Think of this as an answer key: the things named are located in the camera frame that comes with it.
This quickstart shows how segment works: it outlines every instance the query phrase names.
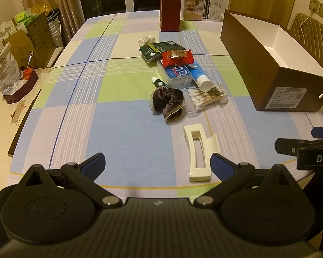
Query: plastic bag of cotton swabs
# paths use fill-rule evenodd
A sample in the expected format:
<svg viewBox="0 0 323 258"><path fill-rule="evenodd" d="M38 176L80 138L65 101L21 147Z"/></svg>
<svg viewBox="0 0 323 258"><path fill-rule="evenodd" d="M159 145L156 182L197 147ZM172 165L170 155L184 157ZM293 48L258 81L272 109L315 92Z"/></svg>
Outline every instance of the plastic bag of cotton swabs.
<svg viewBox="0 0 323 258"><path fill-rule="evenodd" d="M190 98L187 106L187 113L190 117L197 116L194 112L200 112L208 105L215 106L227 102L227 91L220 84L214 85L208 92L202 92L198 88L189 88L185 91Z"/></svg>

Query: clear plastic container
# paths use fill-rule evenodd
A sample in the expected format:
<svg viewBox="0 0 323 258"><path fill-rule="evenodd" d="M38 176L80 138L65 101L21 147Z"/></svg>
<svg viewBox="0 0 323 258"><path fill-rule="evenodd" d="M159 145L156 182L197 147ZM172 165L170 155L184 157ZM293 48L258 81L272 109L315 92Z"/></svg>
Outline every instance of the clear plastic container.
<svg viewBox="0 0 323 258"><path fill-rule="evenodd" d="M172 88L183 89L193 86L193 77L186 66L163 67L163 61L157 62L158 72L163 81Z"/></svg>

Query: bucket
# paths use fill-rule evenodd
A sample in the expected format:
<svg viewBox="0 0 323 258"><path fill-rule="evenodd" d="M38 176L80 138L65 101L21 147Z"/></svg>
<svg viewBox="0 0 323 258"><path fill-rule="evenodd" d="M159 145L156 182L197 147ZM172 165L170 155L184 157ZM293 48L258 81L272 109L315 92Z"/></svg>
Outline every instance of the bucket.
<svg viewBox="0 0 323 258"><path fill-rule="evenodd" d="M52 33L53 40L57 47L63 47L63 41L61 37L61 22L59 17L56 17L53 21L48 23L50 32Z"/></svg>

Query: cream claw clip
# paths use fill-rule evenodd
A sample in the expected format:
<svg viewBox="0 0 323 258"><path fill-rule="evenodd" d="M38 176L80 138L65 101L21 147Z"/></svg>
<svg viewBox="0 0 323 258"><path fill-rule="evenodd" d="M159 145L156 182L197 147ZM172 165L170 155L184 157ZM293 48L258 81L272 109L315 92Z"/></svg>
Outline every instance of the cream claw clip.
<svg viewBox="0 0 323 258"><path fill-rule="evenodd" d="M210 157L213 153L220 153L217 135L214 134L210 138L206 138L202 124L194 124L184 126L184 137L187 141L190 152L189 181L195 182L210 180L212 173L210 169ZM195 138L199 138L201 142L203 159L205 162L204 168L196 167Z"/></svg>

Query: barcode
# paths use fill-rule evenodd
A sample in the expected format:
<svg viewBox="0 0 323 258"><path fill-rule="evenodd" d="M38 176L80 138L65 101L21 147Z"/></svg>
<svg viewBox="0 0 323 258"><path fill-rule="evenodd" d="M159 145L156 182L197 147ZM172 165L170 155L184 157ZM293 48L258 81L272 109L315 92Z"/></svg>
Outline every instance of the barcode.
<svg viewBox="0 0 323 258"><path fill-rule="evenodd" d="M300 93L297 95L297 97L295 98L296 100L300 100L303 97L304 93Z"/></svg>
<svg viewBox="0 0 323 258"><path fill-rule="evenodd" d="M295 103L293 104L287 104L287 103L274 103L274 104L269 104L268 108L270 109L290 109L295 106Z"/></svg>
<svg viewBox="0 0 323 258"><path fill-rule="evenodd" d="M286 92L301 92L301 88L287 87Z"/></svg>

